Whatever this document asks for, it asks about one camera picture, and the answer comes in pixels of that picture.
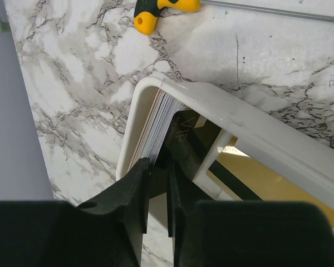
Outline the black VIP card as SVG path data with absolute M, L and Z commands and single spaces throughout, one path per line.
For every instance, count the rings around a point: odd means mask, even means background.
M 175 113 L 159 151 L 155 166 L 166 168 L 166 160 L 174 159 L 189 180 L 193 180 L 221 128 L 194 110 Z

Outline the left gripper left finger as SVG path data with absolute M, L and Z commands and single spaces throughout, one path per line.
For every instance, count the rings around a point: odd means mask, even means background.
M 123 178 L 77 206 L 85 214 L 80 233 L 90 265 L 140 266 L 149 178 L 149 159 L 140 159 Z

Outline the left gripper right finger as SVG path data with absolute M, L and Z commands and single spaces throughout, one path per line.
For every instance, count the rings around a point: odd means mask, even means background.
M 189 180 L 176 161 L 168 161 L 168 234 L 174 239 L 174 266 L 202 266 L 197 202 L 212 198 Z

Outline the white rectangular tray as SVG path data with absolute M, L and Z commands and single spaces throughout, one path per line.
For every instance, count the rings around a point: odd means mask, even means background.
M 303 134 L 210 83 L 175 83 L 167 79 L 147 77 L 136 85 L 132 97 L 116 168 L 118 179 L 131 169 L 129 164 L 134 149 L 159 89 L 213 122 L 221 130 L 250 141 L 271 154 L 294 156 L 289 145 L 292 131 Z

